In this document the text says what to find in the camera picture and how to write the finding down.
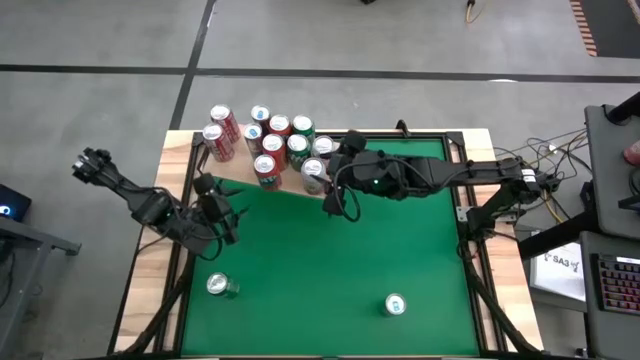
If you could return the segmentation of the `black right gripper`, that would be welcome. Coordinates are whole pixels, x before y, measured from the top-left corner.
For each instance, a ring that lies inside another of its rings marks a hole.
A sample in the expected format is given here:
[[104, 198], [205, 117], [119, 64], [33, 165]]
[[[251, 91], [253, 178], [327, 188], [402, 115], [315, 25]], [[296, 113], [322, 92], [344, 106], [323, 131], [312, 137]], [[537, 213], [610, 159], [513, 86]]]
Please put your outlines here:
[[[366, 137], [356, 130], [349, 130], [342, 138], [343, 153], [360, 153], [341, 168], [341, 184], [365, 194], [394, 200], [406, 198], [405, 166], [384, 151], [361, 152], [366, 144]], [[330, 192], [324, 198], [322, 209], [329, 215], [344, 216], [345, 203], [343, 192]]]

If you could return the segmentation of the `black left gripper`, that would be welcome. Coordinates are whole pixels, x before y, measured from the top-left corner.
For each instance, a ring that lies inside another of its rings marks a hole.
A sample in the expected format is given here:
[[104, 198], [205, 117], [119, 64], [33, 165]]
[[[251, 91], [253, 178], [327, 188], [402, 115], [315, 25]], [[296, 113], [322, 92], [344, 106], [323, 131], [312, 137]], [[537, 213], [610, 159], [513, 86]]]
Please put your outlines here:
[[208, 227], [224, 225], [224, 242], [234, 245], [239, 241], [237, 232], [239, 215], [234, 211], [228, 199], [215, 194], [216, 180], [211, 173], [203, 173], [193, 180], [193, 187], [198, 195], [197, 203]]

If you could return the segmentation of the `green Sprite can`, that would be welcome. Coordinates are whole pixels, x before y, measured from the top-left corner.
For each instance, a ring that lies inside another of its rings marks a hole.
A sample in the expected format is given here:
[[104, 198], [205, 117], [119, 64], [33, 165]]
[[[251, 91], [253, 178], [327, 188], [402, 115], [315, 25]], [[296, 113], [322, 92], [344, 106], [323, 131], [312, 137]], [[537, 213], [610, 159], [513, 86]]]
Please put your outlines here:
[[206, 281], [206, 290], [212, 296], [234, 298], [239, 294], [239, 284], [226, 273], [214, 272]]
[[312, 143], [315, 140], [315, 124], [306, 115], [296, 115], [292, 121], [293, 132], [298, 135], [302, 135]]
[[311, 145], [309, 140], [300, 134], [293, 134], [287, 140], [287, 158], [291, 167], [301, 171], [303, 163], [311, 155]]

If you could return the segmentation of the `red soda can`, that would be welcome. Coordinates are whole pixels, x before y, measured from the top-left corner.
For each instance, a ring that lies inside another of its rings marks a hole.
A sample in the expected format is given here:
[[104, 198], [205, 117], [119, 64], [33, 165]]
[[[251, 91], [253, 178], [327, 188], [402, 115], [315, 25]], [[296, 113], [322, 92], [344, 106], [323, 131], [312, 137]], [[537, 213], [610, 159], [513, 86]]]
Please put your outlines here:
[[277, 191], [282, 183], [276, 160], [270, 155], [259, 155], [253, 164], [259, 185], [267, 191]]

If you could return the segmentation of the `red Coca-Cola can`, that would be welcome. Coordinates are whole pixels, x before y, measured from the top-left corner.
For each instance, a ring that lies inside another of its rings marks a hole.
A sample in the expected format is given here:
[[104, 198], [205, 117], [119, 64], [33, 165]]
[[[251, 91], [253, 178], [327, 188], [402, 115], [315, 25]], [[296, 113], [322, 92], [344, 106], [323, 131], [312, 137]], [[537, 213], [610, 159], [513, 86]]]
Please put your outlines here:
[[202, 130], [205, 145], [217, 162], [230, 161], [235, 151], [224, 129], [216, 123], [210, 123]]
[[241, 137], [241, 131], [236, 121], [232, 109], [226, 104], [216, 104], [210, 110], [210, 118], [214, 123], [219, 124], [229, 140], [236, 143]]

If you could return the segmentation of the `red Fanta can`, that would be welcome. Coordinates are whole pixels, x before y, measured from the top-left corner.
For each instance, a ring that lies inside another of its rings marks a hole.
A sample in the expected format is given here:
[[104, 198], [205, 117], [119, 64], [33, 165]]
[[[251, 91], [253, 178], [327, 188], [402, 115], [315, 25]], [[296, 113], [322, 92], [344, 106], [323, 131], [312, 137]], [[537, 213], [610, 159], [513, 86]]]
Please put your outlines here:
[[286, 143], [278, 134], [267, 134], [262, 140], [263, 153], [274, 158], [279, 171], [288, 166]]
[[273, 115], [269, 120], [268, 127], [271, 134], [279, 135], [284, 139], [287, 139], [293, 133], [289, 118], [282, 114]]

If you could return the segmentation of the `slim silver can blue tab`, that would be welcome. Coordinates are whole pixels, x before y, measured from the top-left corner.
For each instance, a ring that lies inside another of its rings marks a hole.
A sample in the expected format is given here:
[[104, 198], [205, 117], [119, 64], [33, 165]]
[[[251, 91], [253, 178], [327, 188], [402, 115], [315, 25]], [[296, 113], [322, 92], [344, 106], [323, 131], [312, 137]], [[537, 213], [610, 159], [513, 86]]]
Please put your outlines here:
[[263, 130], [258, 124], [248, 124], [244, 127], [243, 137], [250, 155], [256, 158], [262, 154]]
[[389, 294], [383, 303], [383, 311], [388, 316], [400, 316], [406, 312], [407, 302], [399, 293]]

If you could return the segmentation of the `blue silver Red Bull can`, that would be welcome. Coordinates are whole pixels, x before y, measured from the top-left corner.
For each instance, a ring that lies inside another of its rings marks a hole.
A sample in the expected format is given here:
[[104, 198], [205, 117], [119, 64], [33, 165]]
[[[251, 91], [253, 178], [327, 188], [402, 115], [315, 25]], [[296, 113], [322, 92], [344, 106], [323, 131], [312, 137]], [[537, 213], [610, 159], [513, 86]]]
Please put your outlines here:
[[269, 123], [271, 119], [271, 110], [263, 104], [254, 105], [250, 111], [251, 118], [254, 123], [262, 128], [264, 134], [269, 133]]

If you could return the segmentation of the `gray metal stand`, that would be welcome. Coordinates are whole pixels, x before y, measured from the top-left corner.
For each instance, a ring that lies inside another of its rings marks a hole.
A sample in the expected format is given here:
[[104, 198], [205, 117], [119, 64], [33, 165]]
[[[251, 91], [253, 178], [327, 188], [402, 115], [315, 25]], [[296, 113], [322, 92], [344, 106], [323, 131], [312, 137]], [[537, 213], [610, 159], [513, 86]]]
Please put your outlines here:
[[15, 255], [15, 261], [8, 258], [11, 277], [6, 286], [0, 276], [0, 360], [7, 360], [50, 252], [59, 249], [76, 256], [81, 245], [8, 218], [0, 218], [0, 240], [11, 244]]

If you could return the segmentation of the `black device blue light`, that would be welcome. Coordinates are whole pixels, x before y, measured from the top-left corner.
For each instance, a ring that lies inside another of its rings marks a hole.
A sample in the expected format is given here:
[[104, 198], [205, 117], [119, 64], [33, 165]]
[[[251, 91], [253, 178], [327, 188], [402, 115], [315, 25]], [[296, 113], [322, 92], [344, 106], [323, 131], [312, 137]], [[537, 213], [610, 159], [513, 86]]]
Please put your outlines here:
[[0, 217], [22, 222], [31, 203], [29, 197], [0, 184]]

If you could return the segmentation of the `black support bar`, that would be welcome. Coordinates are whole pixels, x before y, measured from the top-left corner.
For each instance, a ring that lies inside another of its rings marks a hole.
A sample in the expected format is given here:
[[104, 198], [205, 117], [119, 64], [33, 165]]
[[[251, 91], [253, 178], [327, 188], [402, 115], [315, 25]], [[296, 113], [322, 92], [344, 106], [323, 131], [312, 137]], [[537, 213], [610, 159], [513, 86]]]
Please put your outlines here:
[[520, 257], [522, 260], [528, 260], [574, 242], [583, 231], [599, 231], [595, 210], [584, 211], [561, 224], [520, 241], [518, 244]]

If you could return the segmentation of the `white paper sign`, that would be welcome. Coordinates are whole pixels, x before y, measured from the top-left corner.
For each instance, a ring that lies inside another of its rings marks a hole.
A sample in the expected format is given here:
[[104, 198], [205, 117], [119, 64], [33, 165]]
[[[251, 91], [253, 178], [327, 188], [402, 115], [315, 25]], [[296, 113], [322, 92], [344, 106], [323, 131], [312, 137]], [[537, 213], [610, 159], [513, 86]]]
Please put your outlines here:
[[581, 245], [569, 243], [532, 258], [529, 285], [584, 302], [586, 294]]

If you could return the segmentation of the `gray metal desk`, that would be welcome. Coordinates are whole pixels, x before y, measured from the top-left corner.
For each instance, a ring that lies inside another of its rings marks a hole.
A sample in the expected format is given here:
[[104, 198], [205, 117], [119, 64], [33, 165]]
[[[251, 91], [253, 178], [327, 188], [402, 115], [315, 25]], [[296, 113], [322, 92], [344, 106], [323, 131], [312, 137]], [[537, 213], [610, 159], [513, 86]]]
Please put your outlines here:
[[640, 214], [618, 206], [632, 196], [629, 174], [634, 167], [625, 161], [623, 151], [640, 140], [640, 117], [615, 125], [601, 106], [587, 106], [584, 115], [599, 227], [612, 236], [640, 240]]

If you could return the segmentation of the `black pole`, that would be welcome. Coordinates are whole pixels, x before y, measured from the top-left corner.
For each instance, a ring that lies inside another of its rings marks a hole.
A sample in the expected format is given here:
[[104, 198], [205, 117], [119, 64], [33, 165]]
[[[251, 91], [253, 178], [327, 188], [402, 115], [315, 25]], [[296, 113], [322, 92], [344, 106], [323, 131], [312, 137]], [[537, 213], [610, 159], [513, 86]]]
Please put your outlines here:
[[607, 120], [618, 126], [628, 124], [633, 117], [640, 117], [640, 91], [621, 104], [605, 110]]

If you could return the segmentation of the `red round object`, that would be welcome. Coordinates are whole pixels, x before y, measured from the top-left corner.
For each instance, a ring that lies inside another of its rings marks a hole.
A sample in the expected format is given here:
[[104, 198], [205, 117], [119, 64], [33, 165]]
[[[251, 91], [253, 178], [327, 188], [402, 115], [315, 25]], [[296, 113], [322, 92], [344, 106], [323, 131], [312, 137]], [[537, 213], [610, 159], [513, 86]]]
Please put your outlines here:
[[628, 164], [640, 167], [640, 140], [635, 141], [633, 144], [625, 148], [622, 155]]

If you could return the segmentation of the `backlit keyboard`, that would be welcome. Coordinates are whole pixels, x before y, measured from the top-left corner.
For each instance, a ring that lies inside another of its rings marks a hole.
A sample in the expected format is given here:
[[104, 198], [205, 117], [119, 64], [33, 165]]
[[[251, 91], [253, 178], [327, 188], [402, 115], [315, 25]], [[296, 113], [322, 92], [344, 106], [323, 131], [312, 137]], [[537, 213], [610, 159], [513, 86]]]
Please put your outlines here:
[[601, 309], [640, 316], [640, 259], [596, 254], [595, 263]]

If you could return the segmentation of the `black floor mat orange edge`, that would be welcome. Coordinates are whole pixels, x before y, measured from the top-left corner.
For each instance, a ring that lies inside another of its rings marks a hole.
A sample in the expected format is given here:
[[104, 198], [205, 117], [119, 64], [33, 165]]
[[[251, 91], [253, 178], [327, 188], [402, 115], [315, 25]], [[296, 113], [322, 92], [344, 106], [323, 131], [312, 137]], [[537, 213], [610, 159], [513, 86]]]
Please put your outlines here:
[[640, 59], [640, 0], [569, 0], [587, 53]]

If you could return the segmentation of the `wooden shelf black metal frame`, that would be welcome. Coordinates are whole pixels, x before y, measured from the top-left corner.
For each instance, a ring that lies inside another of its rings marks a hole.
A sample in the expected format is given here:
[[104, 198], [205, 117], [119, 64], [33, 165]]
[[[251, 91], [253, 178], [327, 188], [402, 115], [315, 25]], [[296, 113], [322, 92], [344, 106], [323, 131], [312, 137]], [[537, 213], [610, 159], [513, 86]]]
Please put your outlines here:
[[[251, 185], [258, 185], [258, 178], [253, 169], [253, 157], [249, 151], [248, 145], [243, 137], [241, 137], [233, 145], [234, 157], [227, 162], [218, 162], [212, 157], [204, 163], [202, 171], [211, 173], [214, 177], [223, 178], [225, 181], [235, 181]], [[323, 201], [325, 194], [312, 195], [306, 192], [303, 186], [303, 178], [299, 172], [288, 167], [281, 174], [280, 191], [319, 199]]]

